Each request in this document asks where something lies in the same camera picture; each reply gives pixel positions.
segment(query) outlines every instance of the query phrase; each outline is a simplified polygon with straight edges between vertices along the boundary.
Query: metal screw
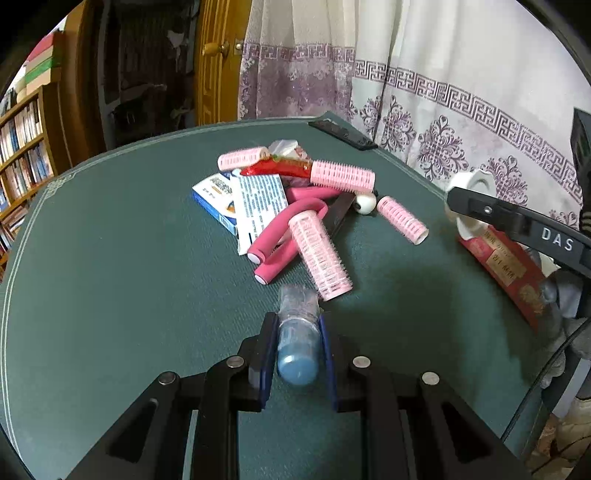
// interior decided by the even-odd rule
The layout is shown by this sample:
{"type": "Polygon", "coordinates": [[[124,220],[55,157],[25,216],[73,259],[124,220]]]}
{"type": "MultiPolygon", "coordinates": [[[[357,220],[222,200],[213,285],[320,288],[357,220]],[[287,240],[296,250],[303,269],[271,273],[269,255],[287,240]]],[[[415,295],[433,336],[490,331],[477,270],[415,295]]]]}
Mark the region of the metal screw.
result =
{"type": "Polygon", "coordinates": [[[427,385],[437,385],[439,383],[439,375],[434,372],[425,372],[421,379],[427,385]]]}
{"type": "Polygon", "coordinates": [[[177,379],[177,374],[174,372],[163,372],[158,376],[158,383],[161,385],[170,385],[177,379]]]}
{"type": "Polygon", "coordinates": [[[244,365],[244,359],[240,355],[234,355],[226,360],[226,365],[230,368],[240,368],[244,365]]]}
{"type": "Polygon", "coordinates": [[[367,368],[368,366],[371,365],[371,360],[369,358],[367,358],[366,356],[359,355],[359,356],[356,356],[355,358],[353,358],[353,364],[357,368],[367,368]]]}

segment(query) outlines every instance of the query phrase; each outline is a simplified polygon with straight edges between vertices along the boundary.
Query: green tabletop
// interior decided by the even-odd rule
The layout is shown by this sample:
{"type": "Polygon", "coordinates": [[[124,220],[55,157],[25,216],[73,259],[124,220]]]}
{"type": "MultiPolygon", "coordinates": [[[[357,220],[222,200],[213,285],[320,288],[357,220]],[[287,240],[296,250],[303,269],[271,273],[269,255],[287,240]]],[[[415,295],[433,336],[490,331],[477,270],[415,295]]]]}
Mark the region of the green tabletop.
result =
{"type": "MultiPolygon", "coordinates": [[[[38,480],[66,477],[162,371],[202,372],[256,334],[270,286],[236,239],[191,197],[219,154],[295,138],[313,158],[376,173],[376,188],[430,229],[414,246],[381,217],[352,215],[335,246],[353,291],[327,303],[364,355],[393,371],[436,371],[500,434],[536,364],[534,335],[456,241],[443,194],[383,150],[359,152],[307,125],[219,124],[138,142],[51,182],[21,228],[0,290],[0,419],[38,480]]],[[[532,403],[510,446],[519,453],[532,403]]],[[[276,378],[261,414],[239,417],[242,479],[357,479],[358,414],[331,411],[324,383],[276,378]]]]}

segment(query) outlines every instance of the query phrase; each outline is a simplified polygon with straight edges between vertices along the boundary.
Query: door knob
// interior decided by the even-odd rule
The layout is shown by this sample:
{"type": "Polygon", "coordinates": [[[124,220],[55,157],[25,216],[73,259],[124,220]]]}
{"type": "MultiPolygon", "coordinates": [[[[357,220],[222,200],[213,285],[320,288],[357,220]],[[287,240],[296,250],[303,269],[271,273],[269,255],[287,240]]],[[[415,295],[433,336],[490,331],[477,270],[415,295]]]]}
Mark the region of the door knob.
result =
{"type": "Polygon", "coordinates": [[[203,46],[203,50],[201,51],[201,55],[204,57],[213,57],[214,55],[221,53],[222,57],[226,58],[228,56],[229,50],[230,50],[230,44],[228,43],[227,40],[224,40],[224,42],[221,45],[218,45],[215,42],[211,42],[211,43],[206,43],[203,46]]]}

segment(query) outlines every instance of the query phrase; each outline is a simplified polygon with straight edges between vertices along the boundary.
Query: curtain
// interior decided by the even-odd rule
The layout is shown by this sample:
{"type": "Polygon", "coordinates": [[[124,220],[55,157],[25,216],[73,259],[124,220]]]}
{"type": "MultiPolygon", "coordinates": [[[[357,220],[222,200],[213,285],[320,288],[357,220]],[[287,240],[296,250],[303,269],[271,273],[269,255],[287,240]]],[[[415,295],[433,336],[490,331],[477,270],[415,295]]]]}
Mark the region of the curtain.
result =
{"type": "Polygon", "coordinates": [[[252,0],[238,119],[346,114],[355,65],[355,0],[252,0]]]}
{"type": "Polygon", "coordinates": [[[575,106],[591,87],[515,0],[252,4],[239,118],[332,110],[441,187],[482,168],[501,199],[576,228],[575,106]]]}

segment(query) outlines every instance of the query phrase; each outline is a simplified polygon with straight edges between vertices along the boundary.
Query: green book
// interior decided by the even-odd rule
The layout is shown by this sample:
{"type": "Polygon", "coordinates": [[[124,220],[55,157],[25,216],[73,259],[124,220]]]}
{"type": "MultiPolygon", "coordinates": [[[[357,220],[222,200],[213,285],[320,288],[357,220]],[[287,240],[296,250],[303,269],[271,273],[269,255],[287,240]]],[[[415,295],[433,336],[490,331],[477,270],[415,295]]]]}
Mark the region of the green book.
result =
{"type": "Polygon", "coordinates": [[[50,57],[47,60],[42,61],[39,65],[37,65],[34,69],[32,69],[29,73],[25,74],[25,82],[31,83],[32,80],[35,80],[39,77],[40,74],[46,72],[52,67],[59,67],[60,62],[55,57],[50,57]]]}

